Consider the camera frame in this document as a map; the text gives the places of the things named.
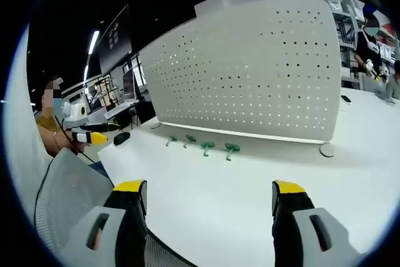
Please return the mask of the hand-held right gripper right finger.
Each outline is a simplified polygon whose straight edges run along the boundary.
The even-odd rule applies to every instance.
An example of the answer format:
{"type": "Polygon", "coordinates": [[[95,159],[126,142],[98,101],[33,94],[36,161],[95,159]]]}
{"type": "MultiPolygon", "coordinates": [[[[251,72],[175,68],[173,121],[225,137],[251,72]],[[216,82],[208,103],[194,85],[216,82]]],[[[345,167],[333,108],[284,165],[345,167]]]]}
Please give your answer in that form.
{"type": "Polygon", "coordinates": [[[272,220],[275,266],[357,266],[362,260],[346,227],[296,183],[272,182],[272,220]]]}

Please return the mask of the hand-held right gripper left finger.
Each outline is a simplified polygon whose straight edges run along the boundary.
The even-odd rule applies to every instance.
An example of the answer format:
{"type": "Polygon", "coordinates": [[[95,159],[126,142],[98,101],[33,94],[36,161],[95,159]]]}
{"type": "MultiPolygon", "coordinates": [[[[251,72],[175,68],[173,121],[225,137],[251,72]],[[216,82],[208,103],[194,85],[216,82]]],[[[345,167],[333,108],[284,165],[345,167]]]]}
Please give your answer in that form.
{"type": "Polygon", "coordinates": [[[72,227],[60,252],[64,266],[144,266],[147,181],[118,184],[103,206],[72,227]]]}

